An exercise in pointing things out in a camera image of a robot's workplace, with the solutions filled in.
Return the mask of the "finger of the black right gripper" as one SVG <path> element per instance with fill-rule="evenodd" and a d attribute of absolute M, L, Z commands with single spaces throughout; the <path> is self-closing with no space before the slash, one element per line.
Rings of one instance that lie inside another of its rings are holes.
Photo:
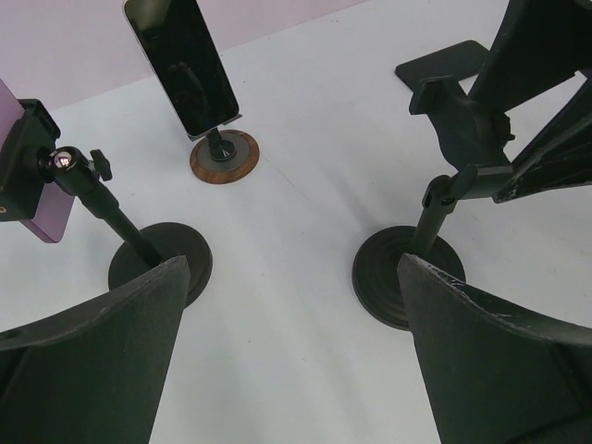
<path fill-rule="evenodd" d="M 591 184 L 591 80 L 517 155 L 512 167 L 512 177 L 493 195 L 497 204 Z"/>
<path fill-rule="evenodd" d="M 506 112 L 589 69 L 589 1 L 513 0 L 469 97 Z"/>

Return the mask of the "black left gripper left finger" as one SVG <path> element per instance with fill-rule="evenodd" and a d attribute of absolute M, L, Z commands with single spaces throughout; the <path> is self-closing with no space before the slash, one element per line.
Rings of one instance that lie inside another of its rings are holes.
<path fill-rule="evenodd" d="M 185 308 L 177 256 L 1 334 L 4 443 L 147 443 Z"/>

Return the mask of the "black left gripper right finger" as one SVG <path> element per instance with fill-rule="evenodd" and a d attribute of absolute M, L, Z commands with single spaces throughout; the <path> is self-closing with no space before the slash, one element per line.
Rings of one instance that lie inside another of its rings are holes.
<path fill-rule="evenodd" d="M 401 294 L 443 443 L 588 443 L 591 330 L 405 254 Z"/>

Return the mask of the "black smartphone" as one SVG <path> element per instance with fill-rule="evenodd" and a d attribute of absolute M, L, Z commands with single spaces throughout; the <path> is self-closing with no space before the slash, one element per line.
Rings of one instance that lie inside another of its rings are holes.
<path fill-rule="evenodd" d="M 476 76 L 487 55 L 485 46 L 467 40 L 400 64 L 394 73 L 410 90 L 415 91 L 424 80 L 441 77 L 466 80 Z"/>

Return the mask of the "black phone stand round base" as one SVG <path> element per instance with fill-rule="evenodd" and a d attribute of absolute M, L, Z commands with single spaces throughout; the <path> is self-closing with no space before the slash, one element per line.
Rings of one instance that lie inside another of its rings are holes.
<path fill-rule="evenodd" d="M 409 327 L 397 272 L 401 257 L 414 254 L 465 278 L 460 257 L 438 234 L 459 201 L 490 197 L 510 177 L 512 165 L 503 149 L 515 138 L 504 112 L 478 103 L 451 77 L 423 81 L 413 93 L 410 112 L 428 116 L 440 151 L 456 173 L 429 182 L 416 225 L 384 228 L 369 237 L 351 271 L 362 307 L 400 330 Z"/>

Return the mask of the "purple smartphone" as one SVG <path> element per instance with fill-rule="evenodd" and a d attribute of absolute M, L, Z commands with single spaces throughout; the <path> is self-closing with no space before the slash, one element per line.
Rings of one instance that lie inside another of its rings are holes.
<path fill-rule="evenodd" d="M 45 243 L 63 239 L 74 204 L 46 166 L 60 135 L 41 101 L 19 100 L 1 84 L 1 220 L 21 223 Z"/>

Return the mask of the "black ball-joint phone stand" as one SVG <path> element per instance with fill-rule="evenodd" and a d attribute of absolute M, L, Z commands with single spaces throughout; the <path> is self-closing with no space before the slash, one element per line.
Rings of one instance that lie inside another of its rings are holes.
<path fill-rule="evenodd" d="M 73 146 L 57 146 L 46 166 L 51 181 L 104 221 L 123 241 L 108 269 L 108 286 L 116 289 L 142 273 L 176 256 L 187 259 L 190 283 L 187 304 L 204 291 L 212 273 L 213 256 L 205 238 L 194 228 L 164 222 L 138 229 L 120 209 L 115 195 L 105 186 L 111 166 L 99 150 L 84 154 Z"/>

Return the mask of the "wooden base phone stand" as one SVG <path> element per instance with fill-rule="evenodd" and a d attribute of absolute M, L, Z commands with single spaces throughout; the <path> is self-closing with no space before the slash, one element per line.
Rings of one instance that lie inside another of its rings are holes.
<path fill-rule="evenodd" d="M 260 148 L 255 138 L 238 129 L 212 127 L 204 113 L 192 112 L 192 129 L 187 131 L 194 143 L 190 154 L 193 175 L 209 184 L 225 185 L 247 176 L 260 159 Z"/>

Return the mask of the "dark glossy smartphone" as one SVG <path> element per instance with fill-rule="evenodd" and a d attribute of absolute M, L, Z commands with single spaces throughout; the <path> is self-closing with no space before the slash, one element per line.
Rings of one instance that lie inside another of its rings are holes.
<path fill-rule="evenodd" d="M 126 1 L 123 11 L 190 138 L 239 115 L 239 103 L 195 1 Z"/>

